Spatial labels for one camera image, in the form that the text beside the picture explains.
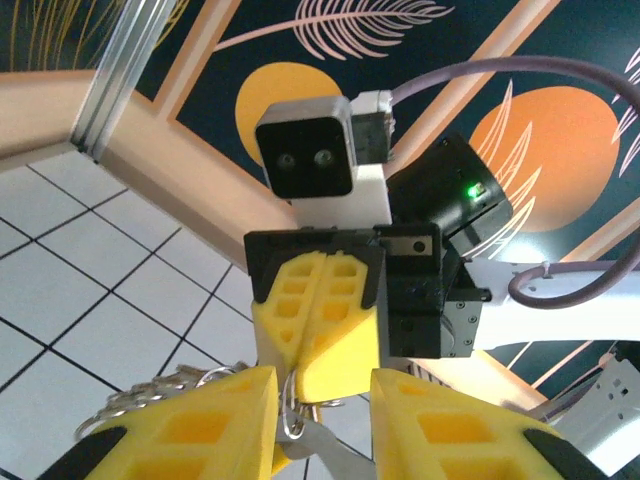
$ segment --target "camera lens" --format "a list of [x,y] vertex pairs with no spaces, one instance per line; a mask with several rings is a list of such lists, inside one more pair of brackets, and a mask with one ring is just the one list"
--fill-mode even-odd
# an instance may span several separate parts
[[320,150],[313,157],[313,161],[320,168],[327,168],[333,165],[333,154],[329,150]]
[[283,153],[278,157],[276,165],[278,165],[278,168],[280,170],[289,171],[296,166],[296,159],[293,158],[293,155],[289,155],[288,153]]

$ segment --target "white tile floor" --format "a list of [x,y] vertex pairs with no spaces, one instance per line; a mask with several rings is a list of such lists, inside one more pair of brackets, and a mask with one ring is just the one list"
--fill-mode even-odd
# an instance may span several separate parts
[[[107,395],[256,361],[249,278],[77,153],[0,175],[0,478],[36,478]],[[369,404],[327,410],[371,455]],[[313,458],[278,480],[329,478]]]

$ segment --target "purple cable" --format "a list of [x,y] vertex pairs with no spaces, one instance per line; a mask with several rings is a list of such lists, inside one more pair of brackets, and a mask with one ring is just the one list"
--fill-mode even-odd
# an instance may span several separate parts
[[[449,65],[400,85],[392,92],[393,105],[453,78],[487,72],[558,73],[589,80],[610,88],[629,102],[637,113],[640,113],[640,89],[629,83],[623,76],[591,63],[569,58],[543,56],[488,58]],[[516,275],[509,282],[509,295],[522,305],[544,310],[573,307],[591,300],[613,287],[640,262],[640,227],[634,233],[635,238],[629,249],[602,275],[575,292],[558,297],[539,298],[531,297],[520,291],[527,282],[542,277],[546,273],[553,275],[566,271],[562,267],[563,264],[556,263],[549,266],[548,272],[544,266],[539,266]]]

